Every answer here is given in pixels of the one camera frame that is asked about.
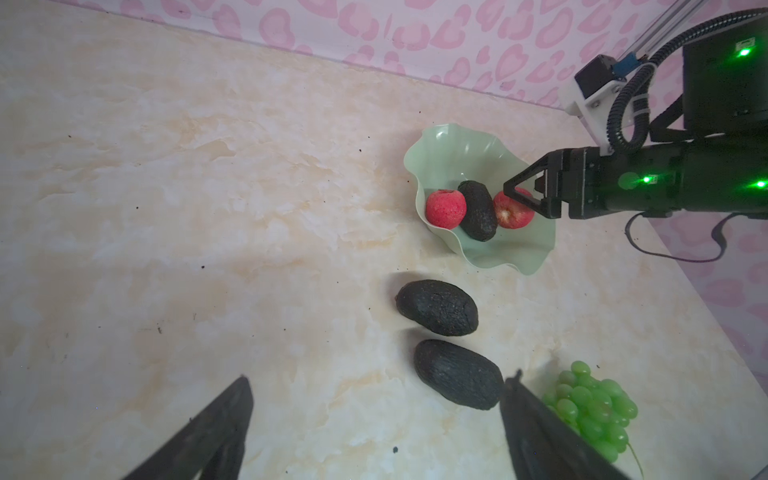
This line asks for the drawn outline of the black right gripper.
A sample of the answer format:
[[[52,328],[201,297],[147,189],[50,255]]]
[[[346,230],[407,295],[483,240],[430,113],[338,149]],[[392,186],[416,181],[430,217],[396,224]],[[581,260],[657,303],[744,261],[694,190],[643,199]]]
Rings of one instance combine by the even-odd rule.
[[[643,147],[635,153],[602,155],[597,147],[551,151],[515,174],[504,194],[547,219],[559,219],[563,201],[571,219],[619,212],[664,217],[682,208],[679,199],[688,143]],[[535,199],[517,191],[558,191]]]

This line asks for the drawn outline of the red apple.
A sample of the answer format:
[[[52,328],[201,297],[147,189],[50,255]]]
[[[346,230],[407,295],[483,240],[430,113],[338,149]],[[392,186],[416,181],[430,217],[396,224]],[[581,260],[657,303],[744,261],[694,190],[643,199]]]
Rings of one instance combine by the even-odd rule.
[[[503,191],[495,195],[493,202],[497,224],[501,228],[525,228],[535,217],[535,212],[532,209],[508,197]]]
[[[426,199],[425,217],[433,226],[452,230],[461,224],[466,213],[465,197],[458,190],[437,190]]]

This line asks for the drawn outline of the green grape bunch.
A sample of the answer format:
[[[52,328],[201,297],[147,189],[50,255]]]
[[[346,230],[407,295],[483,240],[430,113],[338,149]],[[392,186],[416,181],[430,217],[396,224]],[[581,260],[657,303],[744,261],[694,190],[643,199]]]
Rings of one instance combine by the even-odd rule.
[[[617,381],[595,377],[589,364],[576,360],[543,376],[540,399],[609,464],[628,455],[646,477],[629,435],[639,407]]]

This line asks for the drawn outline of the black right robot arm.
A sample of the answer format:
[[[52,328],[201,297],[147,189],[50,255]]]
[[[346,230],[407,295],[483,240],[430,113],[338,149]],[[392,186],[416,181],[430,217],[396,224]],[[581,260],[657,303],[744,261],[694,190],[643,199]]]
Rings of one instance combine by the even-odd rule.
[[[654,53],[600,55],[559,94],[594,145],[545,154],[504,193],[549,219],[767,214],[767,11],[722,15]]]

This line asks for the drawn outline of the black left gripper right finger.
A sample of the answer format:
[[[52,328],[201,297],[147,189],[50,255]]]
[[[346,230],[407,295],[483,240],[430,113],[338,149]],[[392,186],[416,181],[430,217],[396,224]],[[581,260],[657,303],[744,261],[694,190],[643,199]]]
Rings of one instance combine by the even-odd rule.
[[[628,480],[522,383],[507,378],[500,412],[519,480]]]

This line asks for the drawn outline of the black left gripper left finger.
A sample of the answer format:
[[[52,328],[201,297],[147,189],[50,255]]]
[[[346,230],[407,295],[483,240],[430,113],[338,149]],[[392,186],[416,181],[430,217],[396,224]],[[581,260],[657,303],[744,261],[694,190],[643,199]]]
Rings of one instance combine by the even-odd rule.
[[[254,400],[240,376],[128,479],[236,479],[239,476]]]

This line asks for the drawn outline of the dark avocado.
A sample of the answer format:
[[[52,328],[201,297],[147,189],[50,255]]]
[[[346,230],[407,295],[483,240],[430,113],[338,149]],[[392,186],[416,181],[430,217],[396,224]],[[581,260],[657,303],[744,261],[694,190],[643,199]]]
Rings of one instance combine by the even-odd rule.
[[[395,296],[398,312],[433,333],[465,336],[479,326],[478,307],[461,288],[440,280],[405,284]]]
[[[467,203],[467,213],[460,227],[472,239],[487,242],[497,231],[498,224],[493,199],[487,187],[474,180],[465,180],[458,186]]]
[[[504,380],[488,358],[438,339],[418,343],[414,368],[427,386],[445,399],[477,410],[491,410],[500,400]]]

